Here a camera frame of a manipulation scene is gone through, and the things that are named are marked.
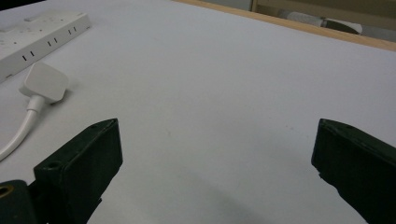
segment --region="power cord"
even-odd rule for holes
[[[53,104],[64,98],[67,76],[44,63],[35,63],[20,87],[20,92],[30,96],[26,117],[17,133],[0,150],[0,161],[11,154],[30,132],[44,104]]]

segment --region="power outlet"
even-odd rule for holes
[[[0,29],[0,83],[90,27],[85,13],[53,9]]]

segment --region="cable strain relief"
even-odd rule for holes
[[[45,102],[46,100],[44,99],[44,97],[40,95],[33,95],[30,98],[30,102],[26,110],[34,110],[35,112],[40,113],[41,108],[43,107]]]

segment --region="white tabletop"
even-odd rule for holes
[[[43,60],[66,73],[0,162],[0,182],[89,125],[120,121],[124,164],[89,223],[365,223],[310,163],[318,120],[396,146],[396,52],[167,0],[49,0],[0,12],[87,12],[92,28]],[[28,99],[27,69],[0,84],[0,145]]]

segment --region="screw hole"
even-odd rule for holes
[[[48,167],[49,167],[50,169],[56,169],[56,168],[58,168],[59,166],[61,166],[61,162],[60,162],[60,161],[52,161],[52,162],[50,162],[49,165],[48,165]]]
[[[10,192],[12,192],[12,190],[14,190],[14,187],[12,187],[11,185],[1,186],[0,187],[0,198],[7,196]]]

